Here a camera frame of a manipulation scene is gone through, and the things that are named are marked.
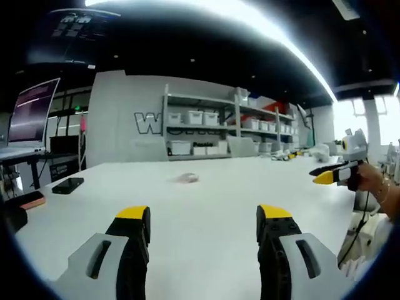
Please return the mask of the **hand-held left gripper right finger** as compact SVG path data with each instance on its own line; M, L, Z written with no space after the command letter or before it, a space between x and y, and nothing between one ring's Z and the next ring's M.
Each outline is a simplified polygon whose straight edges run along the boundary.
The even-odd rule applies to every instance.
M342 299L346 276L337 257L318 238L301 232L283 208L256 211L261 299Z

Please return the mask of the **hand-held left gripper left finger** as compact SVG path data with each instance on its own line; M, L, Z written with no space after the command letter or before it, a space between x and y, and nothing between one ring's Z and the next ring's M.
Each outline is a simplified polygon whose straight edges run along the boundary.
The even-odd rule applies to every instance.
M53 289L61 299L145 299L150 237L150 208L123 209L69 256Z

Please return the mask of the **person's right hand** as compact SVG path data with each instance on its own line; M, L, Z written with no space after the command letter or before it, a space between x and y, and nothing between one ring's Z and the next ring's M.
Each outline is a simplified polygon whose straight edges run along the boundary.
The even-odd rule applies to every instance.
M364 162L357 167L357 175L359 175L357 190L369 192L378 200L385 185L385 180L379 169Z

